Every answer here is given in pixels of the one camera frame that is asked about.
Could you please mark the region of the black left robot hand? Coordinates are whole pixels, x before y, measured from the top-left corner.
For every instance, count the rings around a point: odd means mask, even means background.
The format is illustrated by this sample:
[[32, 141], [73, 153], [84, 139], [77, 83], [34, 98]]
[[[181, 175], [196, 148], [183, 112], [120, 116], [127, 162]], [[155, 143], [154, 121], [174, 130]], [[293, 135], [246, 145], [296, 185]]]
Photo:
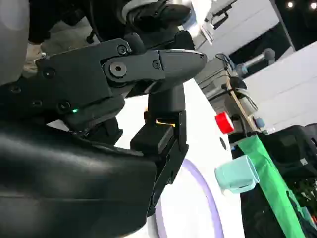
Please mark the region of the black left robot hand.
[[124, 40], [135, 53], [147, 49], [194, 50], [190, 32], [180, 29], [190, 20], [192, 12], [190, 6], [171, 0], [130, 0], [121, 10]]

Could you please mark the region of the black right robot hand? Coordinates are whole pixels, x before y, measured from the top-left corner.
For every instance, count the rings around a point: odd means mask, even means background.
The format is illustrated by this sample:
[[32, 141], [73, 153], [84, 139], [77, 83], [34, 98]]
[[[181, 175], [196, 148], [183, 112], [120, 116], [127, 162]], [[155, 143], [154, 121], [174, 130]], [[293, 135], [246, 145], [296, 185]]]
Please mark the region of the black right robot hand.
[[0, 88], [0, 235], [118, 238], [155, 212], [188, 151], [188, 49], [113, 39], [38, 61]]

